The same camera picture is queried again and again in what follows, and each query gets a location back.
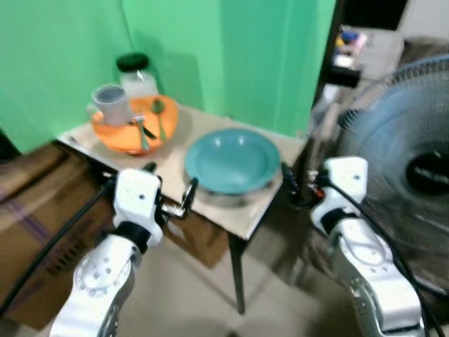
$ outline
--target black lid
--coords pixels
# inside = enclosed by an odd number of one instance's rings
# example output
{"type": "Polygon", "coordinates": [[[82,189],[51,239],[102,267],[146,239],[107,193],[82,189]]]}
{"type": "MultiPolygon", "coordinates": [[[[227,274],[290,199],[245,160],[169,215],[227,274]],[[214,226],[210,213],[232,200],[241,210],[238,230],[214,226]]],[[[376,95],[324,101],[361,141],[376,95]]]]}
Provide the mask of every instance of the black lid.
{"type": "Polygon", "coordinates": [[[143,53],[129,53],[117,58],[116,64],[121,72],[135,72],[148,68],[149,59],[143,53]]]}

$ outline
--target teal plate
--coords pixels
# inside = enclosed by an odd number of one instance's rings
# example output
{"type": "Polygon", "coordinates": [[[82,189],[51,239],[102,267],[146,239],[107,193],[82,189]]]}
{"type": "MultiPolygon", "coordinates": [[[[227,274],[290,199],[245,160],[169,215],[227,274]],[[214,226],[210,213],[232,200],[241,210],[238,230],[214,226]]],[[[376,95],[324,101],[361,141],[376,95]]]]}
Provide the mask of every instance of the teal plate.
{"type": "Polygon", "coordinates": [[[230,128],[209,133],[187,152],[185,168],[205,189],[242,194],[268,184],[281,165],[276,146],[258,133],[230,128]]]}

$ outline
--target orange bowl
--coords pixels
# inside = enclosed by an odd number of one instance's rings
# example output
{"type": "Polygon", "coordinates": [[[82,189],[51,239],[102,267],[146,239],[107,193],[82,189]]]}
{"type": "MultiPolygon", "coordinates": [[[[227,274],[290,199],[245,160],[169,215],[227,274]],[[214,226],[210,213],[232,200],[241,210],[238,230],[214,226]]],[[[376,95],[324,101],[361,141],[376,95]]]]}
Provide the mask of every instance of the orange bowl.
{"type": "MultiPolygon", "coordinates": [[[[147,137],[150,151],[162,146],[164,142],[173,137],[178,115],[177,104],[174,100],[164,95],[132,98],[130,99],[130,106],[134,112],[141,112],[145,116],[144,127],[156,136],[156,139],[147,137]],[[161,139],[158,116],[150,108],[156,99],[161,100],[165,105],[164,111],[159,115],[166,134],[165,141],[161,139]]],[[[96,112],[91,119],[92,127],[96,136],[108,148],[130,154],[144,154],[148,152],[141,148],[140,131],[137,125],[112,126],[103,124],[102,120],[102,113],[100,111],[96,112]]]]}

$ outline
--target white wall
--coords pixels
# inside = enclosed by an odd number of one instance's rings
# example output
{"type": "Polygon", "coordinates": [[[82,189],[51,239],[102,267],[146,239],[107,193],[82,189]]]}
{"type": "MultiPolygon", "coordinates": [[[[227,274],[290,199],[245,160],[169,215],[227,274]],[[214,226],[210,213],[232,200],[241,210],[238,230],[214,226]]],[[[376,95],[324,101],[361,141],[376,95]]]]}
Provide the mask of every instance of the white wall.
{"type": "Polygon", "coordinates": [[[403,37],[449,39],[449,0],[408,0],[398,31],[403,37]]]}

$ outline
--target table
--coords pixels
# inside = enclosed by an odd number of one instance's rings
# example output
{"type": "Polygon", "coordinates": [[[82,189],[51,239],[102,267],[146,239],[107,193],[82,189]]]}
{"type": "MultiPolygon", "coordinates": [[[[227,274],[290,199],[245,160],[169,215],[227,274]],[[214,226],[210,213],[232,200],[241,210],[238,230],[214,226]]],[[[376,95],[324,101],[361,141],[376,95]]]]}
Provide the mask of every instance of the table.
{"type": "MultiPolygon", "coordinates": [[[[90,123],[59,135],[58,140],[115,171],[126,168],[141,169],[151,161],[156,162],[157,174],[163,178],[162,194],[180,202],[189,182],[189,177],[184,171],[187,149],[201,136],[224,128],[245,128],[261,133],[277,146],[281,160],[289,165],[295,163],[305,144],[305,137],[291,138],[279,135],[185,106],[180,106],[177,131],[173,138],[161,148],[143,157],[132,157],[109,150],[96,138],[90,123]]],[[[228,233],[237,310],[240,314],[245,312],[241,257],[281,183],[279,171],[268,186],[249,193],[239,201],[238,206],[233,207],[224,207],[223,196],[208,193],[201,188],[196,194],[193,211],[219,225],[228,233]]]]}

